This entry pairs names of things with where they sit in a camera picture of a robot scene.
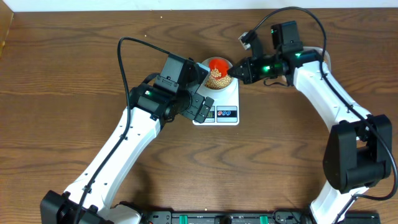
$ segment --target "white wall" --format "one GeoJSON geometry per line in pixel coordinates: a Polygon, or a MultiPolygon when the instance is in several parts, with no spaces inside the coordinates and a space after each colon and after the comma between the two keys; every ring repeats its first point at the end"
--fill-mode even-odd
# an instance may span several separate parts
{"type": "Polygon", "coordinates": [[[3,0],[14,12],[398,7],[398,0],[3,0]]]}

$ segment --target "black bracket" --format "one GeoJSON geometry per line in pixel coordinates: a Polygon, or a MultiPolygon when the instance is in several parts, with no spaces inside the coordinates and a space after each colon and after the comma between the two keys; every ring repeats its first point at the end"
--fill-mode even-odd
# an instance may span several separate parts
{"type": "MultiPolygon", "coordinates": [[[[392,126],[387,116],[370,116],[367,121],[383,137],[391,152],[392,126]]],[[[343,194],[357,187],[374,187],[389,177],[391,162],[386,150],[362,121],[345,121],[331,127],[323,171],[330,185],[343,194]],[[367,140],[366,146],[357,148],[357,137],[367,140]]]]}

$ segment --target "green connector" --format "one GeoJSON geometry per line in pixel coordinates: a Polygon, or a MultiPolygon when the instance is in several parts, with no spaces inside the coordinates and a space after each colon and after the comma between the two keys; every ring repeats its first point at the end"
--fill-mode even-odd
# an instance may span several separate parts
{"type": "Polygon", "coordinates": [[[188,216],[180,215],[180,224],[188,224],[188,216]]]}
{"type": "Polygon", "coordinates": [[[268,224],[268,216],[264,215],[264,216],[260,216],[260,224],[268,224]]]}

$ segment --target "wooden board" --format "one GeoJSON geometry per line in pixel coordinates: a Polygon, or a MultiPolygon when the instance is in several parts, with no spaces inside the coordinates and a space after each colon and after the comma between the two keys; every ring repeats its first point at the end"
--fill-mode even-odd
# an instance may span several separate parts
{"type": "MultiPolygon", "coordinates": [[[[39,223],[48,190],[61,193],[108,140],[125,107],[116,45],[128,35],[184,57],[237,62],[237,38],[270,10],[17,13],[0,60],[0,220],[39,223]]],[[[398,125],[398,9],[313,10],[328,33],[332,72],[373,114],[398,125]]],[[[270,25],[297,20],[305,45],[322,35],[307,15],[274,16],[259,33],[268,52],[270,25]]],[[[166,56],[126,42],[129,86],[159,72],[166,56]]],[[[231,211],[305,208],[325,183],[328,131],[295,88],[240,86],[237,127],[198,127],[179,116],[165,126],[128,173],[116,198],[142,207],[231,211]]],[[[397,128],[393,129],[398,157],[397,128]]],[[[385,195],[392,178],[371,195],[385,195]]],[[[353,210],[396,223],[398,198],[359,199],[353,210]]]]}
{"type": "Polygon", "coordinates": [[[6,37],[12,22],[14,13],[8,8],[6,3],[0,0],[0,58],[3,47],[6,44],[6,37]]]}

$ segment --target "digital scale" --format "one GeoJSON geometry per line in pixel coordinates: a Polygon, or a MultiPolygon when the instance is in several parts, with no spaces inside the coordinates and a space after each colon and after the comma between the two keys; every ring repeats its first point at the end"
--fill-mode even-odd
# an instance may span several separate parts
{"type": "MultiPolygon", "coordinates": [[[[206,67],[209,66],[210,60],[223,59],[220,57],[208,58],[202,62],[206,67]]],[[[232,67],[231,62],[225,60],[229,67],[232,67]]],[[[204,97],[210,97],[214,99],[213,106],[202,124],[193,121],[194,125],[225,125],[232,126],[239,124],[239,80],[233,78],[232,82],[225,88],[220,90],[212,90],[205,86],[208,77],[201,84],[197,93],[204,97]]]]}

